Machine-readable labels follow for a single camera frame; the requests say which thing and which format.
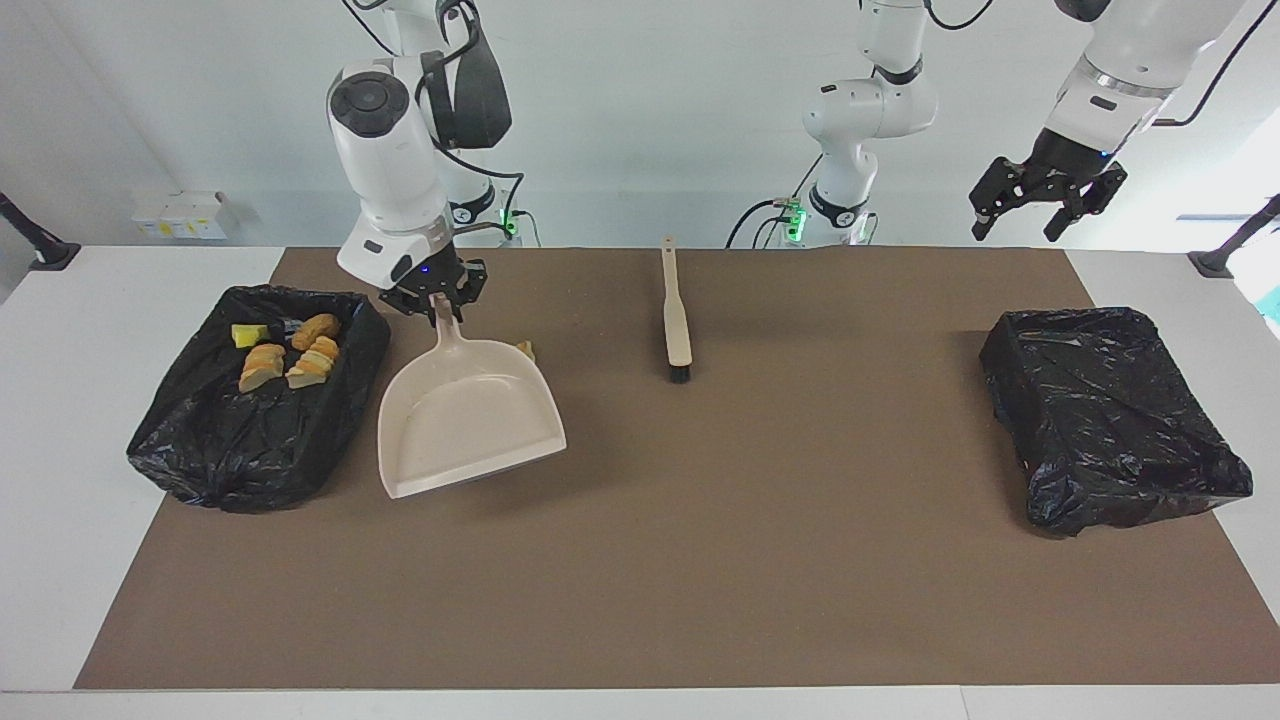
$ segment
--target black trash bag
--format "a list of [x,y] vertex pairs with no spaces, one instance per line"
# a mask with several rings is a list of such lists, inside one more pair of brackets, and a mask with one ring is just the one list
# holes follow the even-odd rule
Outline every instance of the black trash bag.
[[[248,350],[236,348],[230,325],[268,325],[288,369],[302,355],[288,338],[321,313],[342,322],[329,380],[289,389],[273,379],[241,395]],[[389,340],[364,295],[229,288],[160,383],[129,442],[129,464],[188,505],[230,512],[297,505],[324,486],[360,427]]]
[[1142,313],[1006,313],[980,359],[1027,470],[1036,527],[1132,528],[1253,495],[1249,468]]

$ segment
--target beige dustpan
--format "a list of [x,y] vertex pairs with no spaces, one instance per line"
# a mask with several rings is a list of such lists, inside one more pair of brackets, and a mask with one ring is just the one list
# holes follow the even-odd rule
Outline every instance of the beige dustpan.
[[378,414],[378,470],[393,498],[564,450],[547,380],[524,352],[466,340],[443,295],[438,342],[392,379]]

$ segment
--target white table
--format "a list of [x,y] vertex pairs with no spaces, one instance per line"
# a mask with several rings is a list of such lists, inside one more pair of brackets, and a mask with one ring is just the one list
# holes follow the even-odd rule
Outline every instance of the white table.
[[[67,272],[29,275],[0,305],[0,717],[1280,717],[1280,685],[72,692],[163,497],[124,447],[221,291],[266,282],[280,254],[86,247]],[[1280,342],[1231,283],[1199,278],[1180,255],[1073,252],[1071,261],[1097,305],[1156,320],[1251,464],[1256,496],[1217,516],[1280,616]],[[92,359],[76,360],[86,352]]]

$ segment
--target dustpan handle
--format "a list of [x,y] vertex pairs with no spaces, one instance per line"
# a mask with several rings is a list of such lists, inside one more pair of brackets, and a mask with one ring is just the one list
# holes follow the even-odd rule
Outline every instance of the dustpan handle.
[[453,347],[462,343],[458,322],[453,318],[453,305],[443,292],[431,295],[431,309],[435,310],[435,346]]

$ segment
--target round black joint cap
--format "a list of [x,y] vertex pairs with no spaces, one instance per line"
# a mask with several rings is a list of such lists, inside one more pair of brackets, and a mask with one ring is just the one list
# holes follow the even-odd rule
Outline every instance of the round black joint cap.
[[381,137],[404,117],[408,100],[408,88],[396,76],[370,70],[335,85],[329,110],[360,137]]
[[1068,140],[1051,129],[1042,129],[1039,137],[1036,138],[1027,164],[1052,168],[1073,178],[1088,181],[1107,169],[1107,165],[1111,164],[1111,155]]

